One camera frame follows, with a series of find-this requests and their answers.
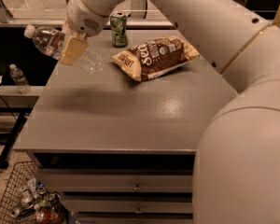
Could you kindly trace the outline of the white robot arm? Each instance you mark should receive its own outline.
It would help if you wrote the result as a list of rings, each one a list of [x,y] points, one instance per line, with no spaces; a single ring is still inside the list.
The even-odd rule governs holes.
[[[69,0],[93,36],[124,0]],[[236,90],[205,129],[193,172],[194,224],[280,224],[280,28],[232,0],[150,0]]]

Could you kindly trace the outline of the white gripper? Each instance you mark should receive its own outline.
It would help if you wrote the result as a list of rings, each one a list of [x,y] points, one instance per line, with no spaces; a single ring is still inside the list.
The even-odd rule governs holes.
[[[67,4],[67,21],[63,22],[62,32],[71,35],[72,30],[95,36],[102,32],[108,17],[91,11],[82,0],[69,0]],[[78,37],[69,36],[65,42],[60,63],[72,65],[87,49],[88,42]]]

